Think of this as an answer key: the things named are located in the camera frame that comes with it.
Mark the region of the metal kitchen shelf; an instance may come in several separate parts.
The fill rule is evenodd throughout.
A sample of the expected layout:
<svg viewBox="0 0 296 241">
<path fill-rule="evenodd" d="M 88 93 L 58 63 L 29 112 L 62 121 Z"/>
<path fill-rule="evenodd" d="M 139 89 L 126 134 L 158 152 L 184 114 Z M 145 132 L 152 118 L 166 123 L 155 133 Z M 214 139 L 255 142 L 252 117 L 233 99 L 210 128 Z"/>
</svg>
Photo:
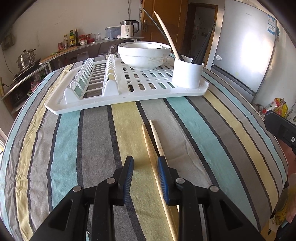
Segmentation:
<svg viewBox="0 0 296 241">
<path fill-rule="evenodd" d="M 142 39 L 143 37 L 101 40 L 92 44 L 79 46 L 77 50 L 70 51 L 52 59 L 51 61 L 42 64 L 40 63 L 40 67 L 33 73 L 26 76 L 24 79 L 20 81 L 13 81 L 11 87 L 5 91 L 4 94 L 1 94 L 1 100 L 4 102 L 11 116 L 16 118 L 19 111 L 30 96 L 28 92 L 30 92 L 31 83 L 34 80 L 34 76 L 40 75 L 40 77 L 43 79 L 50 72 L 68 64 L 83 61 L 89 57 L 96 58 L 99 55 L 106 53 L 109 46 L 111 45 L 117 45 L 122 41 L 139 41 Z"/>
</svg>

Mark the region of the snack bags on floor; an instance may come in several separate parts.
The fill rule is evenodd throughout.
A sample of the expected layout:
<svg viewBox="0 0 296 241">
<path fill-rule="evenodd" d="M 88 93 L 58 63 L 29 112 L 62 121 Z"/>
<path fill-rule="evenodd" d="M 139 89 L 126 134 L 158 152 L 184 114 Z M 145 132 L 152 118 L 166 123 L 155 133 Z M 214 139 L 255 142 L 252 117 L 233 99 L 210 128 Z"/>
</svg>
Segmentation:
<svg viewBox="0 0 296 241">
<path fill-rule="evenodd" d="M 274 111 L 278 115 L 285 117 L 288 107 L 283 98 L 275 98 L 270 104 L 262 109 L 261 113 L 265 115 L 268 111 Z"/>
</svg>

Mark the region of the striped tablecloth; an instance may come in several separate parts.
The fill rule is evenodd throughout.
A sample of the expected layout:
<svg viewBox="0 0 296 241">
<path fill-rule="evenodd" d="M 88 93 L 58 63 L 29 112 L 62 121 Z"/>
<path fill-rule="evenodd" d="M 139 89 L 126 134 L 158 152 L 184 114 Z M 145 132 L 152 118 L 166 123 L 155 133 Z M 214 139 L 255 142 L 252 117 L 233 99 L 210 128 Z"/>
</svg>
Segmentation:
<svg viewBox="0 0 296 241">
<path fill-rule="evenodd" d="M 76 185 L 98 185 L 134 158 L 130 197 L 114 209 L 117 240 L 171 240 L 142 125 L 154 126 L 168 165 L 194 185 L 217 185 L 261 230 L 280 197 L 288 163 L 258 112 L 211 71 L 203 96 L 90 108 L 55 115 L 54 88 L 79 63 L 50 73 L 10 130 L 1 159 L 1 218 L 29 240 Z"/>
</svg>

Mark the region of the silver refrigerator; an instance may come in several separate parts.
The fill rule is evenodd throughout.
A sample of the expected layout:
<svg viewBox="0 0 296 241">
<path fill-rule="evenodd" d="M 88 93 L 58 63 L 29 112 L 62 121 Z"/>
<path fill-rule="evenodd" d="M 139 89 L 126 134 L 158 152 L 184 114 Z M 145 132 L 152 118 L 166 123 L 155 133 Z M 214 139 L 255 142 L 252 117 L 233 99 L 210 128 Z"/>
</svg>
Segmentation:
<svg viewBox="0 0 296 241">
<path fill-rule="evenodd" d="M 270 65 L 277 20 L 240 1 L 226 1 L 211 71 L 245 99 L 256 97 Z"/>
</svg>

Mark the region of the white plastic dish rack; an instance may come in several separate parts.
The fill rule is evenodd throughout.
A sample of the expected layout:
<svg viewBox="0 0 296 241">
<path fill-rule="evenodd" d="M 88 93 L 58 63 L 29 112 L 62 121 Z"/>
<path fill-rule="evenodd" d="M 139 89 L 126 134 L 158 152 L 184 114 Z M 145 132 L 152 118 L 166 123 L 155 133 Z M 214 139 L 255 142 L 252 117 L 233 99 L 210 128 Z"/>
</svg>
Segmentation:
<svg viewBox="0 0 296 241">
<path fill-rule="evenodd" d="M 87 59 L 62 77 L 45 107 L 58 115 L 117 103 L 206 93 L 209 83 L 204 77 L 196 89 L 175 85 L 173 67 L 172 57 L 154 70 L 135 70 L 114 54 L 101 61 Z"/>
</svg>

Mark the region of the white utensil cup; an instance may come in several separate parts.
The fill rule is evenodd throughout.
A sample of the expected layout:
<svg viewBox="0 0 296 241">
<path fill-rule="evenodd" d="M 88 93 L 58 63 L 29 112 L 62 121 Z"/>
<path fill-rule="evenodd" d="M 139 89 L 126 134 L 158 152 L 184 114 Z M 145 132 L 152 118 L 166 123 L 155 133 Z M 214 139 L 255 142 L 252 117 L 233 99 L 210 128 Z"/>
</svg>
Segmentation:
<svg viewBox="0 0 296 241">
<path fill-rule="evenodd" d="M 200 85 L 204 64 L 194 64 L 192 58 L 186 56 L 183 59 L 174 60 L 172 84 L 175 87 L 196 89 Z"/>
</svg>

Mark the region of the large white bowl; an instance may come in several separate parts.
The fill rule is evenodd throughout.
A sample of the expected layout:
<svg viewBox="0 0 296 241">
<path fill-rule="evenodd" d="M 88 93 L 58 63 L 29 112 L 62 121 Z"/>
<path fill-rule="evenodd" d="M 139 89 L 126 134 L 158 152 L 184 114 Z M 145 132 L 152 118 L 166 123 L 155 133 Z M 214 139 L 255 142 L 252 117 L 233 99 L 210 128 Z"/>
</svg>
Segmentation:
<svg viewBox="0 0 296 241">
<path fill-rule="evenodd" d="M 156 69 L 171 53 L 169 45 L 146 41 L 121 43 L 117 49 L 123 63 L 137 70 Z"/>
</svg>

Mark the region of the wooden cutting board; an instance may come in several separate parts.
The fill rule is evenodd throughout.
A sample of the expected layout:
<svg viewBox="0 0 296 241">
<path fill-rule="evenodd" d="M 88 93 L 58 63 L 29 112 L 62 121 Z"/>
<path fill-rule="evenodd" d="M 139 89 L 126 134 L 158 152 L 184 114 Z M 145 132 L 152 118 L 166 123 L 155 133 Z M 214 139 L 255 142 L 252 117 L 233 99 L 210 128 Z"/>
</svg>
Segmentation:
<svg viewBox="0 0 296 241">
<path fill-rule="evenodd" d="M 45 62 L 48 62 L 48 61 L 51 61 L 52 59 L 56 58 L 56 57 L 59 57 L 63 54 L 66 54 L 70 51 L 74 51 L 74 50 L 77 50 L 78 49 L 78 46 L 74 46 L 74 47 L 70 47 L 70 48 L 67 48 L 67 49 L 62 49 L 58 52 L 55 52 L 55 53 L 52 53 L 50 56 L 46 57 L 46 58 L 43 58 L 40 60 L 40 63 L 45 63 Z"/>
</svg>

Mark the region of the black induction cooker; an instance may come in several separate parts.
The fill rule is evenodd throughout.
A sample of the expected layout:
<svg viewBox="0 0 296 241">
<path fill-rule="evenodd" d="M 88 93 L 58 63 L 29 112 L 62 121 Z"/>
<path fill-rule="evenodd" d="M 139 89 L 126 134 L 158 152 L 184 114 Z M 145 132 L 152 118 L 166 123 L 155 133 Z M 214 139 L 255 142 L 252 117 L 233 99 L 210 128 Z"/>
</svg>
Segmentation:
<svg viewBox="0 0 296 241">
<path fill-rule="evenodd" d="M 27 66 L 24 70 L 20 71 L 18 73 L 18 75 L 15 76 L 13 81 L 20 81 L 20 80 L 24 79 L 26 76 L 33 73 L 39 67 L 40 67 L 40 59 L 36 60 L 31 65 Z"/>
</svg>

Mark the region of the stainless steel steamer pot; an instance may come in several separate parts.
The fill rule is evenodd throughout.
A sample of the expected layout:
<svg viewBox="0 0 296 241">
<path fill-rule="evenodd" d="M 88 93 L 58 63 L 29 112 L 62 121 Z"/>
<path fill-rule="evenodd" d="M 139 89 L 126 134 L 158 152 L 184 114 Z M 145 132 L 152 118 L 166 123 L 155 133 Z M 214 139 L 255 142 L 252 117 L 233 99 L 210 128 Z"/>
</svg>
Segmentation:
<svg viewBox="0 0 296 241">
<path fill-rule="evenodd" d="M 16 63 L 18 64 L 18 68 L 20 71 L 27 68 L 27 66 L 31 65 L 33 62 L 35 62 L 35 56 L 36 56 L 36 48 L 35 49 L 29 49 L 24 50 L 20 56 L 18 56 L 18 59 Z"/>
</svg>

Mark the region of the grey plastic storage box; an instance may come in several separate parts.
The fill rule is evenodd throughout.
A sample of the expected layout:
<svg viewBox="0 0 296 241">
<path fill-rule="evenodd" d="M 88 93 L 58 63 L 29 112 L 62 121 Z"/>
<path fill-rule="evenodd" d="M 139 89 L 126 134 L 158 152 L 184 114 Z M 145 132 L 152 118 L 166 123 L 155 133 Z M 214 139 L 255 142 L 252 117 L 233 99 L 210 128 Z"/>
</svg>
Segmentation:
<svg viewBox="0 0 296 241">
<path fill-rule="evenodd" d="M 105 28 L 108 39 L 117 39 L 121 35 L 121 26 L 109 26 Z"/>
</svg>

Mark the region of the green oil bottle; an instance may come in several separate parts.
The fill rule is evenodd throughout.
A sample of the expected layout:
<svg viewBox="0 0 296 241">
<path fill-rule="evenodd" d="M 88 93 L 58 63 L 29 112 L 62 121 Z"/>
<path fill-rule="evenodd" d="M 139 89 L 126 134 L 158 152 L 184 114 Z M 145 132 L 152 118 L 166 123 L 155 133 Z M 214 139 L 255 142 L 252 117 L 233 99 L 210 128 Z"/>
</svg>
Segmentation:
<svg viewBox="0 0 296 241">
<path fill-rule="evenodd" d="M 69 43 L 70 43 L 70 47 L 75 46 L 75 36 L 74 36 L 73 30 L 70 31 Z"/>
</svg>

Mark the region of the white electric kettle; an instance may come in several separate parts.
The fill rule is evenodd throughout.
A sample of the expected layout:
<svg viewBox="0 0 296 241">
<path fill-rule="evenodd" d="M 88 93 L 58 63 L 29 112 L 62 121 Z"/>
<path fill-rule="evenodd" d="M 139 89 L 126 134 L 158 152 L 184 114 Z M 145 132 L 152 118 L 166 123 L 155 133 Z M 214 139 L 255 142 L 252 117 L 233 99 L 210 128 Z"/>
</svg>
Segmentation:
<svg viewBox="0 0 296 241">
<path fill-rule="evenodd" d="M 123 20 L 120 22 L 121 39 L 133 38 L 139 31 L 139 21 Z"/>
</svg>

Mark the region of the dark soy sauce bottle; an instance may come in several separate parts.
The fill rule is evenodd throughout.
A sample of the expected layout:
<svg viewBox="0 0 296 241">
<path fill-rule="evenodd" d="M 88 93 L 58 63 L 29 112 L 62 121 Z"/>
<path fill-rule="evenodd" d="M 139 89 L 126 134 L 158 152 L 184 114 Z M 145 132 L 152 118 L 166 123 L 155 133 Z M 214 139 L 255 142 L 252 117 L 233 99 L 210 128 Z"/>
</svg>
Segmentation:
<svg viewBox="0 0 296 241">
<path fill-rule="evenodd" d="M 75 29 L 74 37 L 75 37 L 75 45 L 76 46 L 80 46 L 80 43 L 79 43 L 79 34 L 78 34 L 77 28 Z"/>
</svg>

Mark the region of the brown wooden door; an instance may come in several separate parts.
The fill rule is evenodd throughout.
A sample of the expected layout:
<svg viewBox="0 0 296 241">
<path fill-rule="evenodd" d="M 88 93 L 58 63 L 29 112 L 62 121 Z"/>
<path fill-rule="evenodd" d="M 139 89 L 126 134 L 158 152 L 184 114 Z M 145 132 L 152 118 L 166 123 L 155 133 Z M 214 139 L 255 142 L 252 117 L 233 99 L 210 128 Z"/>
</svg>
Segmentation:
<svg viewBox="0 0 296 241">
<path fill-rule="evenodd" d="M 181 51 L 189 2 L 187 0 L 149 0 L 142 2 L 144 8 L 158 24 L 158 14 L 165 24 L 173 43 Z M 145 41 L 168 44 L 149 17 L 142 12 L 141 36 Z"/>
</svg>

